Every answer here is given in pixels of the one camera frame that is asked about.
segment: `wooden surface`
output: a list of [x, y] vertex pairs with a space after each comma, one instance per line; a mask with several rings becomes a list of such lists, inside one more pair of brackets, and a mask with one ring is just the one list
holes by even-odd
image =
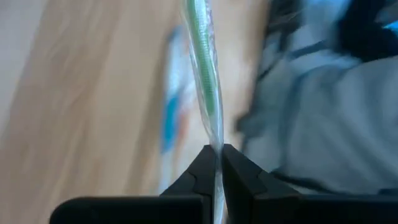
[[[154, 194], [166, 37], [178, 0], [0, 0], [0, 223], [81, 195]], [[246, 110], [265, 1], [216, 0], [225, 141]], [[197, 102], [179, 175], [207, 136]]]

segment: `fabric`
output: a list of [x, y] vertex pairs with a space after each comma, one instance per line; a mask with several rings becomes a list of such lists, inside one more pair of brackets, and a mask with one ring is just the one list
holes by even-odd
[[238, 125], [246, 155], [266, 171], [334, 192], [398, 188], [398, 57], [362, 63], [372, 59], [338, 47], [337, 24], [351, 2], [302, 3], [301, 14], [291, 17], [300, 25], [289, 30], [284, 50], [278, 47], [283, 29], [264, 42], [263, 78]]
[[364, 62], [398, 55], [398, 37], [376, 22], [386, 0], [351, 0], [338, 23], [341, 50]]

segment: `wooden table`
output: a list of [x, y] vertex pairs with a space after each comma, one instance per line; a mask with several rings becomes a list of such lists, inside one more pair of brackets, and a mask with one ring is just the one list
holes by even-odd
[[[81, 195], [154, 193], [178, 4], [0, 0], [0, 223], [47, 223]], [[234, 120], [250, 97], [265, 11], [265, 0], [213, 1], [225, 141], [237, 147]], [[178, 172], [206, 142], [194, 102]]]

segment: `gray cloth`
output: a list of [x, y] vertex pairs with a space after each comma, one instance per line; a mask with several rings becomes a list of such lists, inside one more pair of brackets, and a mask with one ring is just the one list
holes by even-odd
[[281, 62], [263, 83], [275, 94], [262, 99], [268, 125], [249, 158], [339, 192], [398, 188], [398, 58], [300, 76], [289, 67]]

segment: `clear plastic wrapper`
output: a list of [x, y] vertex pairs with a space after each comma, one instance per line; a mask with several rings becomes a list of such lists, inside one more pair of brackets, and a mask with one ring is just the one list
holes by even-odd
[[223, 107], [217, 70], [217, 55], [207, 0], [182, 0], [182, 16], [190, 39], [190, 56], [197, 86], [201, 118], [217, 154], [215, 179], [214, 223], [221, 223], [224, 189], [221, 170], [221, 150], [224, 144]]

